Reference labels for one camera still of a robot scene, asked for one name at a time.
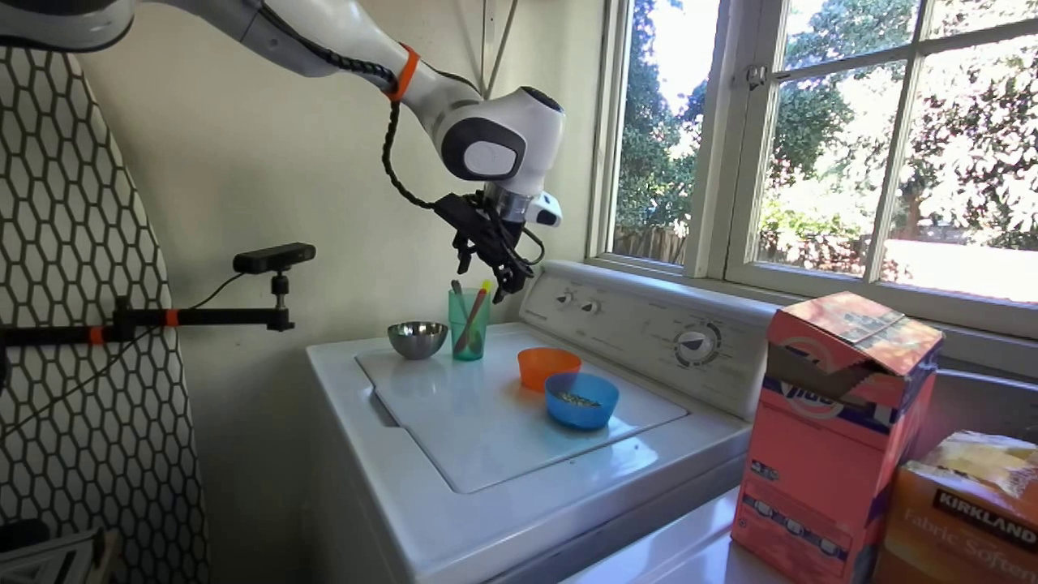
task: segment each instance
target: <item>window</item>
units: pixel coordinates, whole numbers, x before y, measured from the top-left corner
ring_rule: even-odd
[[[605,258],[1038,341],[1038,0],[723,5],[666,107],[693,11],[619,7]]]

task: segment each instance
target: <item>metal bowl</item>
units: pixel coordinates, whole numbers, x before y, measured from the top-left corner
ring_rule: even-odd
[[[445,323],[400,323],[386,327],[389,345],[405,361],[429,361],[445,348],[448,326]]]

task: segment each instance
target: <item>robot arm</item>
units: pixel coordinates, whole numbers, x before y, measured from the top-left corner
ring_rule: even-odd
[[[478,252],[502,291],[519,291],[529,264],[511,252],[526,223],[559,223],[546,176],[562,140],[562,107],[519,89],[483,102],[468,82],[429,69],[389,39],[358,0],[160,0],[200,18],[240,47],[299,76],[352,72],[405,104],[452,176],[491,182],[483,199],[430,206],[455,232],[460,269]],[[0,43],[88,52],[114,47],[136,0],[0,0]]]

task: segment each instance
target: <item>green cup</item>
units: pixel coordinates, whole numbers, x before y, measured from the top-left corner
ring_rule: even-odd
[[[491,291],[452,288],[448,291],[448,327],[455,361],[483,361],[486,326],[491,326]]]

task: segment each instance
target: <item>cardboard box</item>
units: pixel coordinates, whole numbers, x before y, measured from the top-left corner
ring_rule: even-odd
[[[908,390],[901,408],[871,420],[871,407],[831,403],[766,379],[759,397],[747,481],[766,481],[790,499],[812,503],[842,529],[882,515],[899,463],[910,454],[935,397],[935,375]]]
[[[774,312],[747,474],[870,526],[932,407],[938,345],[941,331],[850,291]]]
[[[818,511],[771,490],[770,483],[742,483],[733,543],[757,557],[807,584],[861,584],[871,573],[882,520],[847,529]]]
[[[794,580],[867,580],[938,345],[850,291],[774,312],[733,538]]]
[[[904,463],[871,578],[874,584],[1038,584],[1038,511],[998,487]]]
[[[770,378],[824,401],[901,408],[941,337],[852,291],[820,296],[774,312]]]

